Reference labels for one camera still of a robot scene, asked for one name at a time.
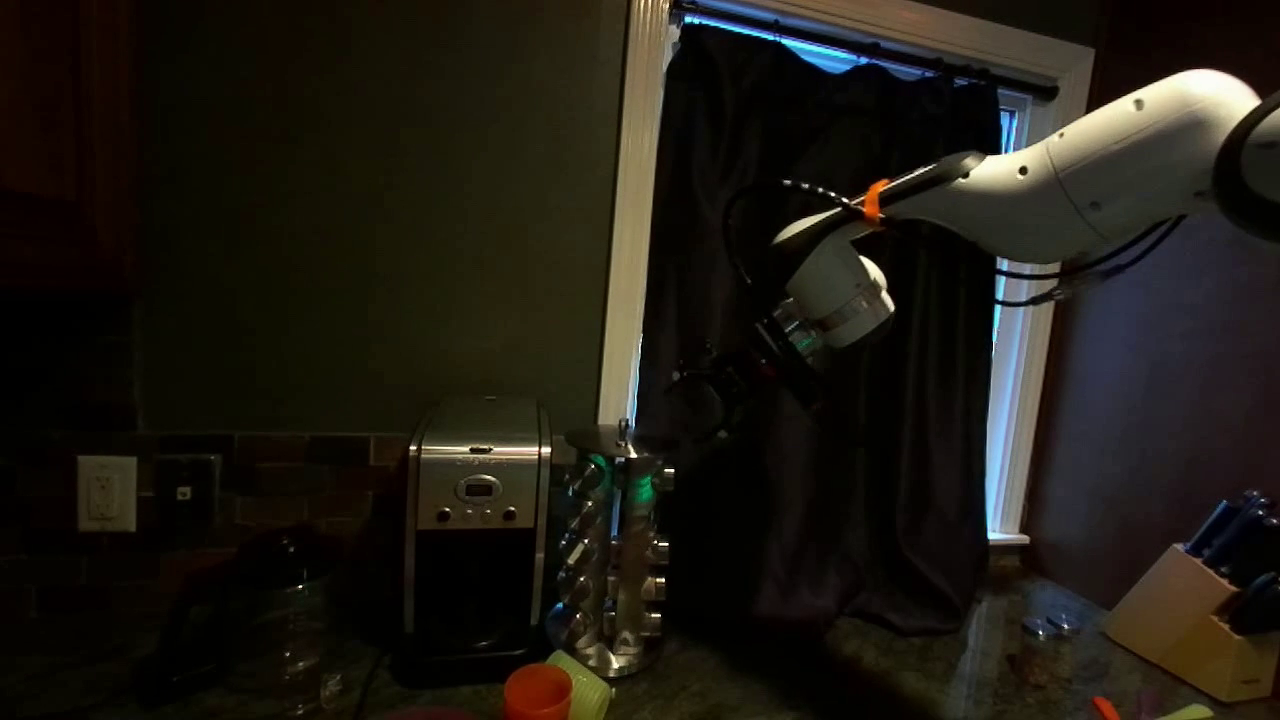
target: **black curtain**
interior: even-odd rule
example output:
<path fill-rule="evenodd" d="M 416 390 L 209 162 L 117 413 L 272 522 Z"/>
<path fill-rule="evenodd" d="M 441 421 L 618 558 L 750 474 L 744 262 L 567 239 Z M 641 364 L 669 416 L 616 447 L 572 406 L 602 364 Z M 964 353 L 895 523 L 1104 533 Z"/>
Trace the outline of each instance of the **black curtain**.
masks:
<path fill-rule="evenodd" d="M 996 88 L 904 81 L 869 64 L 829 74 L 772 40 L 686 26 L 667 70 L 637 427 L 673 434 L 681 359 L 745 346 L 748 302 L 721 214 L 737 188 L 795 178 L 855 196 L 942 155 L 1000 150 Z M 763 247 L 827 210 L 758 201 L 736 243 Z M 987 566 L 983 501 L 993 259 L 936 227 L 859 241 L 897 311 L 841 352 L 824 407 L 765 387 L 737 433 L 689 445 L 662 523 L 669 614 L 700 629 L 760 620 L 822 628 L 841 612 L 901 632 L 960 626 Z"/>

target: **curtain rod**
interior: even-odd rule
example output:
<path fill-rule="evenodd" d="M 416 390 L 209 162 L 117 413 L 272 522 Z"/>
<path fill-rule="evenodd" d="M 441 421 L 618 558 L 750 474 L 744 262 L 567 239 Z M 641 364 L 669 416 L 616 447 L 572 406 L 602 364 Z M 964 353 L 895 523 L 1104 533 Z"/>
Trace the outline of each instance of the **curtain rod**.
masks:
<path fill-rule="evenodd" d="M 923 70 L 933 70 L 938 74 L 972 79 L 975 82 L 991 82 L 1000 87 L 1004 87 L 1005 90 L 1012 90 L 1014 92 L 1030 95 L 1037 100 L 1051 101 L 1057 97 L 1056 85 L 1039 85 L 1036 82 L 1028 82 L 1025 79 L 1019 79 L 993 73 L 986 68 L 948 63 L 942 58 L 924 58 L 922 55 L 908 53 L 905 50 L 895 50 L 892 47 L 884 47 L 879 42 L 859 42 L 856 40 L 832 37 L 829 35 L 822 35 L 819 32 L 812 32 L 808 29 L 786 26 L 777 19 L 769 22 L 769 20 L 762 20 L 759 18 L 753 18 L 750 15 L 741 15 L 728 10 L 707 8 L 691 0 L 675 0 L 671 4 L 671 13 L 672 15 L 685 15 L 685 14 L 700 15 L 714 20 L 749 27 L 751 29 L 756 29 L 760 32 L 777 33 L 778 36 L 787 37 L 791 40 L 803 40 L 805 42 L 812 42 L 814 45 L 824 45 L 827 47 L 844 50 L 846 53 L 852 53 L 854 55 L 861 55 L 864 58 L 888 60 L 890 63 L 897 63 L 900 65 L 920 68 Z"/>

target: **dark green wall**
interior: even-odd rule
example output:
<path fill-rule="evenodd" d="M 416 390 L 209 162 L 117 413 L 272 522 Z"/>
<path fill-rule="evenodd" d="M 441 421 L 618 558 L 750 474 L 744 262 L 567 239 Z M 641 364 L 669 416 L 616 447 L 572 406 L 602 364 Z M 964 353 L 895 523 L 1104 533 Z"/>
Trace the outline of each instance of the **dark green wall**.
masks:
<path fill-rule="evenodd" d="M 1096 46 L 1105 0 L 916 0 L 925 5 Z"/>
<path fill-rule="evenodd" d="M 143 427 L 594 423 L 623 0 L 141 8 Z"/>

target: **electrical outlet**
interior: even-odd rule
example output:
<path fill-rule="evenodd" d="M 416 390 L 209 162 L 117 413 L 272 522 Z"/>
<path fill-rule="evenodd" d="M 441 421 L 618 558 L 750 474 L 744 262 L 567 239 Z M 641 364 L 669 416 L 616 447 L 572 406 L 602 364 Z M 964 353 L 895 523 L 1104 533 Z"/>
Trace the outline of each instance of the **electrical outlet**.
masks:
<path fill-rule="evenodd" d="M 77 516 L 82 533 L 138 530 L 138 459 L 76 457 Z"/>

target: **wooden cabinet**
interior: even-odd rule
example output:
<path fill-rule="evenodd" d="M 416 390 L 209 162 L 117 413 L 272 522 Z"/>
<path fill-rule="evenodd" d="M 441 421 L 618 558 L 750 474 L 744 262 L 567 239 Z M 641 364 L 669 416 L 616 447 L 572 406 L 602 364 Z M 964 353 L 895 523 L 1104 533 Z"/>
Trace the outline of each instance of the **wooden cabinet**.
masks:
<path fill-rule="evenodd" d="M 0 0 L 0 286 L 128 288 L 132 3 Z"/>

